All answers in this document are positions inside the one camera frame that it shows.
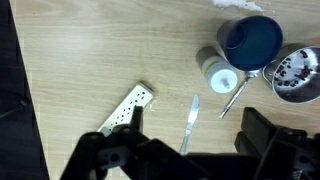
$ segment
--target jar lid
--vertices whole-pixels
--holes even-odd
[[[237,74],[231,69],[221,69],[211,76],[211,88],[217,93],[228,93],[238,83]]]

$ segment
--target knife handle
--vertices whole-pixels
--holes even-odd
[[[186,130],[186,134],[184,135],[183,142],[179,151],[181,155],[186,154],[189,136],[190,136],[190,131]]]

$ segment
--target knife blade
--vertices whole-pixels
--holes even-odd
[[[182,142],[182,145],[181,145],[181,148],[179,151],[179,153],[181,155],[186,154],[189,136],[190,136],[193,124],[197,119],[199,107],[200,107],[200,99],[199,99],[198,94],[195,94],[193,97],[193,101],[192,101],[192,105],[191,105],[191,109],[190,109],[190,113],[189,113],[189,117],[188,117],[188,124],[186,127],[185,135],[184,135],[183,142]]]

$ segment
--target power strip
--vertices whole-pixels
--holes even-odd
[[[153,92],[144,84],[138,83],[127,97],[121,102],[117,109],[100,126],[98,132],[108,136],[113,127],[119,124],[129,124],[135,106],[143,106],[145,110],[153,99]]]

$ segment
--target metal bowl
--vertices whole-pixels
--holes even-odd
[[[320,46],[285,46],[275,61],[263,70],[274,93],[291,103],[306,103],[320,97]]]

